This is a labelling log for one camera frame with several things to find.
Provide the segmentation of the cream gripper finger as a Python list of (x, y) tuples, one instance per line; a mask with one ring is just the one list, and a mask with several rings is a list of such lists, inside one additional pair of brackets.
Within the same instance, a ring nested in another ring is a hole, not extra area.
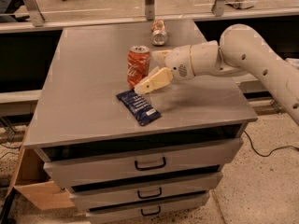
[(135, 85), (134, 91), (137, 94), (150, 93), (169, 85), (173, 78), (174, 76), (169, 68), (155, 67), (149, 72), (147, 77), (144, 77), (138, 84)]
[(155, 62), (162, 66), (170, 67), (170, 54), (172, 50), (171, 49), (165, 49), (165, 50), (155, 50), (151, 53), (151, 57)]

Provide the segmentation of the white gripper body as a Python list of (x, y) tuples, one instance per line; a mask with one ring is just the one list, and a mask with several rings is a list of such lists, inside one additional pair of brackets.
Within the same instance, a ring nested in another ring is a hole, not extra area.
[(191, 65), (191, 47), (182, 46), (170, 50), (165, 57), (165, 66), (172, 71), (176, 80), (194, 78)]

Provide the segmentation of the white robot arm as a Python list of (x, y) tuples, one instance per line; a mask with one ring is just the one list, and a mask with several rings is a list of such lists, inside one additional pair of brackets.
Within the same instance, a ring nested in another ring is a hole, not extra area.
[(135, 85), (138, 94), (159, 90), (173, 80), (202, 75), (235, 77), (248, 72), (299, 124), (299, 69), (280, 58), (254, 29), (245, 24), (228, 27), (219, 41), (154, 51), (152, 58), (161, 66)]

